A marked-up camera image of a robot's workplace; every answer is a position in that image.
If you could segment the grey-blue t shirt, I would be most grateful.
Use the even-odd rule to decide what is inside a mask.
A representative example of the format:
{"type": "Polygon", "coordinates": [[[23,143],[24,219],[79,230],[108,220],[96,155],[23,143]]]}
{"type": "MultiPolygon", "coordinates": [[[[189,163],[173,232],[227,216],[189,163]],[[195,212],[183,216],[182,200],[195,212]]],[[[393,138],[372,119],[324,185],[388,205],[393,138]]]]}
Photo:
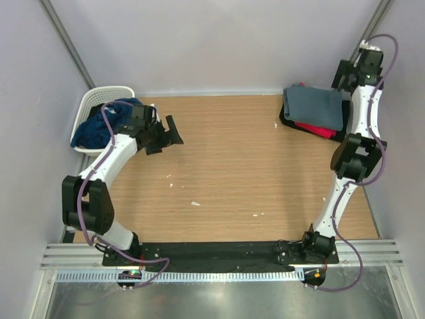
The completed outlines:
{"type": "Polygon", "coordinates": [[[283,89],[284,118],[292,122],[340,131],[342,93],[295,84],[283,89]]]}

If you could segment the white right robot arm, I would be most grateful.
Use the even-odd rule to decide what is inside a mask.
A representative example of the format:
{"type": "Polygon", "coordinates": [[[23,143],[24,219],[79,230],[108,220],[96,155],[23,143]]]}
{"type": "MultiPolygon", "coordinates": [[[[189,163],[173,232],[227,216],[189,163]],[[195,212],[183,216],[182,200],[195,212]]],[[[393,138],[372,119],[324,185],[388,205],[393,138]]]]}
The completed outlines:
{"type": "Polygon", "coordinates": [[[331,158],[335,180],[325,207],[299,246],[299,255],[306,263],[320,263],[336,253],[339,222],[352,194],[384,161],[386,142],[378,129],[383,58],[380,48],[365,44],[359,48],[356,61],[343,60],[338,67],[333,87],[351,95],[351,129],[331,158]]]}

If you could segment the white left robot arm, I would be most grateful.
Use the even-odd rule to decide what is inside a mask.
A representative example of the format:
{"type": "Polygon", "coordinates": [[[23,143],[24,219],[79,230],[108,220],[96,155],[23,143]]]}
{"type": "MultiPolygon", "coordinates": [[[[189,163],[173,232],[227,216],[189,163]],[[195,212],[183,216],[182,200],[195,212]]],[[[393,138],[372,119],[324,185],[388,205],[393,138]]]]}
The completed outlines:
{"type": "Polygon", "coordinates": [[[128,266],[141,257],[138,236],[115,218],[109,188],[125,164],[141,150],[158,154],[163,148],[184,143],[171,115],[159,119],[154,105],[132,104],[123,124],[113,129],[106,116],[107,105],[100,111],[110,140],[94,162],[77,176],[68,175],[62,182],[62,221],[82,231],[92,246],[99,241],[115,251],[128,266]]]}

